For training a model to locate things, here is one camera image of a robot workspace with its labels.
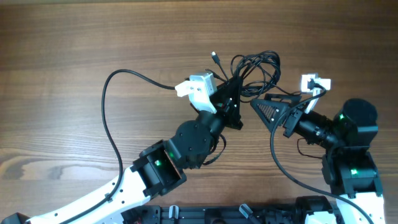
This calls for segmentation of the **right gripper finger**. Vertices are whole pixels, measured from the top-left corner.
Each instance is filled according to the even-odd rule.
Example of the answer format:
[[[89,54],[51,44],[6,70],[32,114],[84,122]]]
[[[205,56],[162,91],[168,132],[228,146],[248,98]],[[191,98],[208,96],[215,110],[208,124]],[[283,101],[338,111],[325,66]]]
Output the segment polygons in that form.
[[[290,100],[291,103],[298,103],[301,100],[301,95],[284,95],[284,94],[274,94],[274,93],[266,93],[265,100],[272,101],[273,99]]]
[[[285,121],[284,113],[290,108],[288,103],[260,99],[252,100],[250,105],[269,131]]]

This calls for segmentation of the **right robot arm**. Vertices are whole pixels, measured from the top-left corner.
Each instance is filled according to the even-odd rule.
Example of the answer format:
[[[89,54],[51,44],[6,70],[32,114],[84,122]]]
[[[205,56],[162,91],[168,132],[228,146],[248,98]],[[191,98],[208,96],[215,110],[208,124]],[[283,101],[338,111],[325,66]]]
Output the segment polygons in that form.
[[[271,156],[297,185],[335,198],[345,223],[384,223],[381,178],[369,152],[378,133],[376,107],[364,99],[348,99],[330,119],[310,109],[322,96],[319,93],[301,100],[298,96],[267,94],[263,100],[252,100],[251,106],[271,133]],[[285,137],[298,134],[325,149],[322,174],[329,192],[304,184],[283,168],[274,146],[279,126],[284,128]]]

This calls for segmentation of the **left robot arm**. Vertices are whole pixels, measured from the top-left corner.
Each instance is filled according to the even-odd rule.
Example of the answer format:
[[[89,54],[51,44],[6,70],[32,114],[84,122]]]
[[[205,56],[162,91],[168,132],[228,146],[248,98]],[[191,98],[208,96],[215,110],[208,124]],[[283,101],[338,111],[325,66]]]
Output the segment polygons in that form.
[[[231,78],[209,94],[204,81],[192,87],[185,81],[175,87],[178,95],[186,91],[202,93],[209,101],[206,108],[196,107],[198,117],[182,123],[175,136],[161,140],[143,150],[132,166],[90,194],[44,215],[29,218],[15,213],[3,223],[106,223],[115,221],[116,214],[140,207],[157,196],[163,196],[187,177],[185,169],[199,169],[210,164],[212,154],[225,127],[240,130],[239,114],[242,78]]]

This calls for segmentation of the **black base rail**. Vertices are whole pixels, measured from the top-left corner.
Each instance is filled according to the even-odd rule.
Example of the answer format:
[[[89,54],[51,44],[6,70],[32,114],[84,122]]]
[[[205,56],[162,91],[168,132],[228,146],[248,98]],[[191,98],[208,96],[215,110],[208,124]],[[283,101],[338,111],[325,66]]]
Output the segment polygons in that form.
[[[280,204],[265,207],[170,207],[141,206],[121,214],[123,223],[211,224],[211,223],[343,223],[333,206]]]

